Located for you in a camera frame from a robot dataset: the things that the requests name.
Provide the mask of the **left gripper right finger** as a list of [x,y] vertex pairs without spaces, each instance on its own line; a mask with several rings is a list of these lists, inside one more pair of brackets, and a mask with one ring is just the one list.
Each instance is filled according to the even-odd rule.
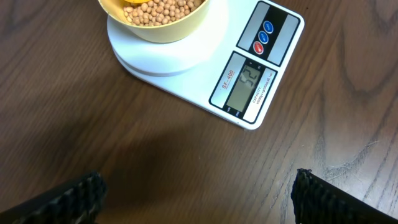
[[297,170],[290,197],[295,223],[397,224],[397,219],[329,184],[310,169]]

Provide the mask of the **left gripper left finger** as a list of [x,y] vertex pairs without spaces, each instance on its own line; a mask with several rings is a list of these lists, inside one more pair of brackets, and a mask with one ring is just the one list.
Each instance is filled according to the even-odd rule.
[[89,172],[1,212],[1,223],[96,224],[106,195],[101,174]]

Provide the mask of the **yellow scoop cup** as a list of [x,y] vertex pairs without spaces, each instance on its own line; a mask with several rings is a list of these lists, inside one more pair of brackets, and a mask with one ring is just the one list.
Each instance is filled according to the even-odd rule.
[[151,0],[124,0],[124,1],[133,3],[133,4],[143,4],[143,3],[149,2]]

